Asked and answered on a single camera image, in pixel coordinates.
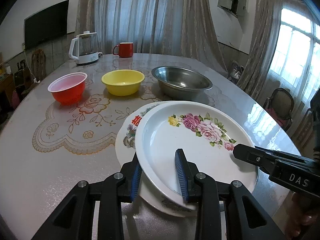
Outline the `right hand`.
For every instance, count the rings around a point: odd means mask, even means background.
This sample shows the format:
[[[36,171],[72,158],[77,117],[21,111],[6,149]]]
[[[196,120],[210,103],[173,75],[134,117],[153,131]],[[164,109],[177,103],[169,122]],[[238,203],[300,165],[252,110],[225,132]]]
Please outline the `right hand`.
[[[319,198],[292,195],[285,236],[286,239],[319,239]]]

